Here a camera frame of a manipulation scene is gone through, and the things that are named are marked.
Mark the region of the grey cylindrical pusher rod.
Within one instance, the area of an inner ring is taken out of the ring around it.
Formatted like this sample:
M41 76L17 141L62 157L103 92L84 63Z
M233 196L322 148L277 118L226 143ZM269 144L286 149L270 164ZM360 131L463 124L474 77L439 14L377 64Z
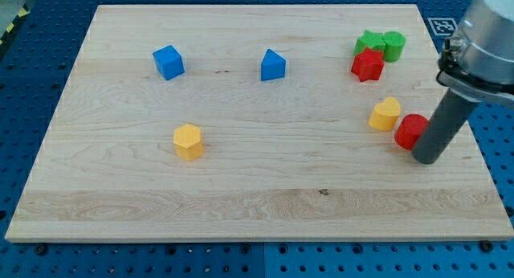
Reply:
M468 100L448 89L414 144L411 150L413 158L424 165L435 163L478 103L477 100Z

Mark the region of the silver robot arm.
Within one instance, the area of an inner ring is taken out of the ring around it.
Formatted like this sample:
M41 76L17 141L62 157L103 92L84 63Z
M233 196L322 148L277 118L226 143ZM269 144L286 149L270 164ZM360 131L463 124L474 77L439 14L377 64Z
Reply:
M438 66L447 92L411 150L425 165L438 160L478 104L513 108L513 0L472 0Z

